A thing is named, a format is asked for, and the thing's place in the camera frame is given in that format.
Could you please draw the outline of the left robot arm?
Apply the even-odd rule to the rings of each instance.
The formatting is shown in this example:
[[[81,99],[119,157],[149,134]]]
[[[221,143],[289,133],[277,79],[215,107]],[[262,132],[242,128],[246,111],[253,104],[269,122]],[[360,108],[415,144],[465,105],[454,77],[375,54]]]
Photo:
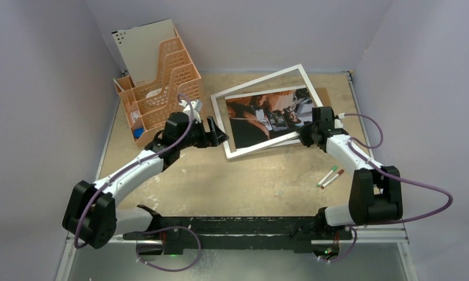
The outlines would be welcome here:
[[[159,175],[189,147],[217,147],[229,137],[207,117],[209,130],[201,121],[174,112],[153,141],[136,158],[113,174],[93,183],[78,182],[71,193],[62,227],[74,234],[76,248],[89,245],[102,248],[115,235],[140,233],[145,239],[160,234],[159,214],[144,205],[119,211],[117,206],[148,179]]]

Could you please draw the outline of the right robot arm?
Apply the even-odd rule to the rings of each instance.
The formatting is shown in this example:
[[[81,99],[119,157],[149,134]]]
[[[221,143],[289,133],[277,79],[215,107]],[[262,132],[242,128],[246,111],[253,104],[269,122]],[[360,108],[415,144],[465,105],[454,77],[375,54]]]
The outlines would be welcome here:
[[[329,238],[338,227],[397,221],[403,215],[401,184],[386,176],[399,177],[395,166],[384,166],[357,146],[357,140],[343,128],[340,117],[330,107],[314,107],[311,123],[297,129],[300,142],[318,146],[335,158],[352,175],[347,204],[322,207],[314,229]]]

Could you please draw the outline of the printed photo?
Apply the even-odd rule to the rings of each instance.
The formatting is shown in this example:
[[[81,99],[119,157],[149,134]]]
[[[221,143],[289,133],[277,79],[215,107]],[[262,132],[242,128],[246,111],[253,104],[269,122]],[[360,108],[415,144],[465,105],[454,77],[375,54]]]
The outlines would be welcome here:
[[[244,149],[296,131],[311,122],[308,88],[289,87],[225,98],[232,138]]]

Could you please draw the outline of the white wooden picture frame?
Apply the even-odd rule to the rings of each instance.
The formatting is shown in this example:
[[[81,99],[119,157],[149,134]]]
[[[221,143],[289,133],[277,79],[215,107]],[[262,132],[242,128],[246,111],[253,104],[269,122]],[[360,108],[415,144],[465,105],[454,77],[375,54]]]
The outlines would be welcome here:
[[[221,109],[218,104],[218,100],[220,98],[234,97],[236,92],[239,92],[241,90],[246,90],[247,88],[256,86],[258,84],[261,85],[265,82],[268,82],[269,80],[281,78],[292,72],[296,72],[299,75],[299,77],[304,81],[304,86],[310,92],[310,98],[313,102],[313,106],[321,107],[323,103],[321,102],[319,96],[317,95],[315,88],[311,84],[311,81],[301,64],[297,64],[295,66],[285,68],[283,70],[274,72],[272,74],[268,74],[266,76],[262,76],[260,78],[256,78],[249,82],[245,82],[243,84],[237,85],[235,87],[232,87],[227,90],[211,95],[211,102],[213,105],[213,110],[215,113],[215,120],[217,121],[217,125],[222,131],[224,131],[226,134],[229,135],[229,140],[223,143],[225,154],[228,160],[232,160],[241,156],[245,156],[249,153],[257,152],[257,151],[260,151],[262,149],[266,149],[269,147],[296,144],[300,142],[298,140],[299,134],[296,132],[291,132],[291,133],[286,133],[282,136],[279,136],[273,140],[267,140],[267,141],[261,142],[260,144],[249,146],[247,148],[234,150],[234,148],[231,147],[231,145],[234,144],[234,134],[231,132],[230,128],[225,127],[225,123],[227,121],[227,110]]]

